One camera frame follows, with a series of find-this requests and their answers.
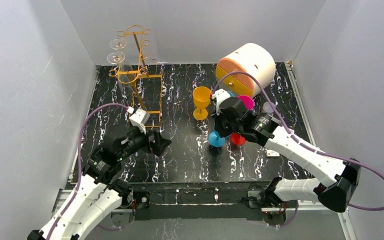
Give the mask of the magenta plastic wine glass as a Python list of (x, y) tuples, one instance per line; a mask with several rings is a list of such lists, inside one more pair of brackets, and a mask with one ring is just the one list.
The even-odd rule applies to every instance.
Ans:
[(239, 95), (237, 98), (242, 102), (239, 104), (238, 109), (244, 112), (245, 109), (252, 111), (254, 109), (254, 100), (247, 95)]

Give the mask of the red plastic wine glass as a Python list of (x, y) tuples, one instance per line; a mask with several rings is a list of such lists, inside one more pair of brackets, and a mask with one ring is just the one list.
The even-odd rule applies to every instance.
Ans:
[(236, 146), (242, 146), (247, 140), (238, 133), (232, 133), (230, 135), (230, 141)]

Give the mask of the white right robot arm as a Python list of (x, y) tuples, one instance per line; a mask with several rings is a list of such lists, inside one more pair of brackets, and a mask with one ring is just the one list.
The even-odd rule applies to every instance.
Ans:
[(334, 212), (345, 212), (360, 180), (358, 165), (304, 148), (277, 118), (264, 112), (254, 113), (234, 96), (217, 101), (212, 117), (214, 129), (221, 137), (238, 134), (248, 142), (278, 152), (312, 174), (311, 178), (295, 180), (275, 177), (264, 190), (265, 202), (277, 206), (288, 201), (312, 201)]

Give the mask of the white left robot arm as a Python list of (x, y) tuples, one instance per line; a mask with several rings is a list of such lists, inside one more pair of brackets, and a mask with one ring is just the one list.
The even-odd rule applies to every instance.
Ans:
[(83, 240), (108, 214), (124, 202), (134, 203), (133, 189), (116, 179), (122, 161), (138, 151), (160, 157), (172, 143), (157, 130), (132, 127), (125, 136), (107, 137), (97, 146), (80, 180), (51, 220), (32, 230), (29, 240)]

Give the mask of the blue plastic wine glass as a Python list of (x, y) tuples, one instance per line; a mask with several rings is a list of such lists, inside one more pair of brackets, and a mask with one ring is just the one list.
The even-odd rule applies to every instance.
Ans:
[(227, 137), (220, 137), (219, 133), (216, 131), (216, 125), (213, 125), (213, 131), (208, 136), (208, 142), (212, 147), (220, 148), (226, 143), (226, 139), (230, 138), (231, 134)]

